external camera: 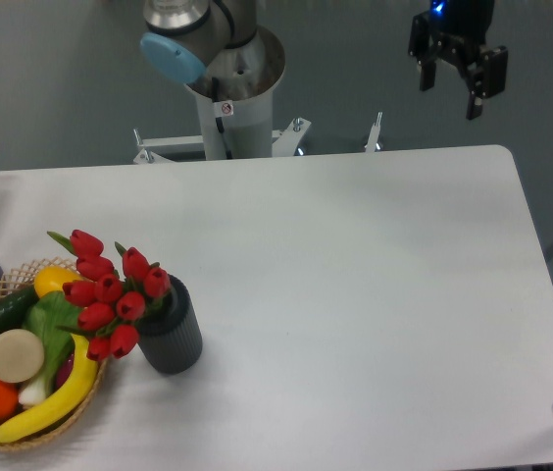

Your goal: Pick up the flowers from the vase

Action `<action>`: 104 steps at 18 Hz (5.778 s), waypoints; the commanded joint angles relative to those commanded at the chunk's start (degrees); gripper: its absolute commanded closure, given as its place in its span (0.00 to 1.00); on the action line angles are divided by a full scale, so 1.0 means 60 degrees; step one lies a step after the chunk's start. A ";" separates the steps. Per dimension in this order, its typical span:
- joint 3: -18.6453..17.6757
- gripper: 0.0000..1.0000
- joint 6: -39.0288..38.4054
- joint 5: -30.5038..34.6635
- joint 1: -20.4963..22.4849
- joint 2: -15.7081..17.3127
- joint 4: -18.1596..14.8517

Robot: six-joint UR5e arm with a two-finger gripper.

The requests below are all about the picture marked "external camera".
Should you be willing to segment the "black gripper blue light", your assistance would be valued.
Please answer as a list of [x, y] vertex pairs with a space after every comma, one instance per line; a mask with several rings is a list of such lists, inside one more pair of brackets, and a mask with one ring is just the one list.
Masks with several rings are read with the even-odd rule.
[[508, 48], [485, 45], [493, 12], [491, 0], [432, 0], [428, 12], [412, 19], [408, 54], [420, 68], [419, 90], [427, 91], [435, 85], [437, 47], [455, 52], [460, 77], [469, 91], [468, 120], [481, 116], [484, 99], [506, 88]]

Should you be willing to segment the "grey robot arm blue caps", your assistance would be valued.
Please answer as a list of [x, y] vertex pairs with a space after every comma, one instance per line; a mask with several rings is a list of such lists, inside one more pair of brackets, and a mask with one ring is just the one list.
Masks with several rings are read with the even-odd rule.
[[[508, 50], [486, 44], [493, 13], [491, 1], [431, 1], [412, 19], [408, 53], [420, 69], [420, 89], [433, 88], [438, 62], [451, 65], [469, 91], [468, 119], [506, 87]], [[254, 1], [147, 1], [143, 17], [147, 61], [213, 102], [254, 98], [283, 75], [282, 46], [258, 26]]]

